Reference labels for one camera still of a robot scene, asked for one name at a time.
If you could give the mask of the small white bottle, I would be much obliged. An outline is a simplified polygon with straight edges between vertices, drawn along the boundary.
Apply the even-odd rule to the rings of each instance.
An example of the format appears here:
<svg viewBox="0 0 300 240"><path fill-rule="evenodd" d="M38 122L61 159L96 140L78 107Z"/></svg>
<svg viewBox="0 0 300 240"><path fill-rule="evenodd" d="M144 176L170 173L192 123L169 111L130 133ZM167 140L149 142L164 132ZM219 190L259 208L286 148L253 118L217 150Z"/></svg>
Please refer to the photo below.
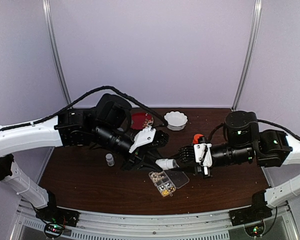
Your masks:
<svg viewBox="0 0 300 240"><path fill-rule="evenodd" d="M178 168L178 164L175 159L171 158L162 158L162 159L157 159L155 163L164 171L165 170L171 170Z"/></svg>
<svg viewBox="0 0 300 240"><path fill-rule="evenodd" d="M109 167L112 167L112 166L115 165L115 160L114 160L114 157L113 157L113 155L111 153L107 153L105 155L105 159L106 159L107 165Z"/></svg>

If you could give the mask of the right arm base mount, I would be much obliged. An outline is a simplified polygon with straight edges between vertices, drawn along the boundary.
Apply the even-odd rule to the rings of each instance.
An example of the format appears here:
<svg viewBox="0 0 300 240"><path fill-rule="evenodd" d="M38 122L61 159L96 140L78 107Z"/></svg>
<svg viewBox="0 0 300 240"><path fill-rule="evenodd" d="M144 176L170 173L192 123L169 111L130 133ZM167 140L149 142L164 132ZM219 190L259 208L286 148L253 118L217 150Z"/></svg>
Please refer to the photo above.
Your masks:
<svg viewBox="0 0 300 240"><path fill-rule="evenodd" d="M252 238L260 238L267 234L271 227L266 230L264 219L272 216L272 209L267 206L265 190L252 195L251 206L230 210L229 218L232 226L246 225L245 232Z"/></svg>

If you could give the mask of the clear plastic pill organizer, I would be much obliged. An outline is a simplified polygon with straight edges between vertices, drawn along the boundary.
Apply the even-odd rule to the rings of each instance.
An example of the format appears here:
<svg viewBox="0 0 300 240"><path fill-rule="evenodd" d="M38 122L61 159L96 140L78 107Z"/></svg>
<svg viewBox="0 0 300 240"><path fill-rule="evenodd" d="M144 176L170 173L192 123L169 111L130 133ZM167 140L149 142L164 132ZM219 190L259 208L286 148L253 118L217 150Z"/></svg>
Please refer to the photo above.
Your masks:
<svg viewBox="0 0 300 240"><path fill-rule="evenodd" d="M173 196L176 190L181 189L190 181L188 176L181 171L152 171L148 176L162 197Z"/></svg>

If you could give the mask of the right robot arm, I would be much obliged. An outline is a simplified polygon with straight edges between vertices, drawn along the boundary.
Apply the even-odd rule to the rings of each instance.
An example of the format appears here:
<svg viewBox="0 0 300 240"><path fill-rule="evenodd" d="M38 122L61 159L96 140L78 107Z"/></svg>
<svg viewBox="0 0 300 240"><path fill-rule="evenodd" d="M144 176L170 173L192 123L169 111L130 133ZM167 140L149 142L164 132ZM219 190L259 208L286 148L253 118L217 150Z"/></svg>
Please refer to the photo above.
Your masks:
<svg viewBox="0 0 300 240"><path fill-rule="evenodd" d="M208 137L194 138L192 145L182 147L177 160L184 172L210 176L213 167L252 163L258 167L300 165L300 137L289 129L258 119L252 111L233 111ZM272 216L281 203L300 196L300 174L286 182L252 196L251 206L231 210L233 225L258 221Z"/></svg>

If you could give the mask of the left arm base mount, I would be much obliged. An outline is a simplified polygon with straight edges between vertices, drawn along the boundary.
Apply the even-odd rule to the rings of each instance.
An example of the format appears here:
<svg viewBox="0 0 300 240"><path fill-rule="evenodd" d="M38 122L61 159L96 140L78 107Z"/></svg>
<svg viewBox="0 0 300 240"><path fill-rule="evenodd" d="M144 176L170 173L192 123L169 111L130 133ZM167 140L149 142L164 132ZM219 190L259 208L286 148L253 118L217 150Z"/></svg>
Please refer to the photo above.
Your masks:
<svg viewBox="0 0 300 240"><path fill-rule="evenodd" d="M55 202L48 202L43 208L33 207L35 216L44 223L43 233L50 239L59 238L66 227L76 227L80 213L76 210L60 208Z"/></svg>

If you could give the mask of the orange pill bottle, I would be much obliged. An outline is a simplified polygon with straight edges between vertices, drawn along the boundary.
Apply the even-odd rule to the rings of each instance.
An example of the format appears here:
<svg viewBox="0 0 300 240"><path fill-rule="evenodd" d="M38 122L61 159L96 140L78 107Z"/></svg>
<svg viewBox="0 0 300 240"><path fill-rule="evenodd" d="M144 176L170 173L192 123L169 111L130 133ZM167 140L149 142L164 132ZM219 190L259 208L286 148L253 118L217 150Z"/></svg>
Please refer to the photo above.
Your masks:
<svg viewBox="0 0 300 240"><path fill-rule="evenodd" d="M193 145L203 144L203 143L206 143L206 137L203 134L197 133L193 136L193 140L192 140Z"/></svg>

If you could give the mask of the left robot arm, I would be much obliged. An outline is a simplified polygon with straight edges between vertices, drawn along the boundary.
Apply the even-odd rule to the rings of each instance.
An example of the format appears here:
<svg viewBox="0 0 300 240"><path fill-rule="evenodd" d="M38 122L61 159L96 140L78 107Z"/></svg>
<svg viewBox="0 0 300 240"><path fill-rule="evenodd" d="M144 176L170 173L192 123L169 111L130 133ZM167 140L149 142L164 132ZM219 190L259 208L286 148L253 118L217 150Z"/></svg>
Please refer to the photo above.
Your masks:
<svg viewBox="0 0 300 240"><path fill-rule="evenodd" d="M124 170L161 171L156 164L158 148L169 140L153 127L131 130L133 102L127 97L104 94L91 108L69 108L55 115L18 125L0 125L0 182L27 199L37 213L51 222L62 218L53 193L35 184L14 161L13 154L41 147L98 145L124 157Z"/></svg>

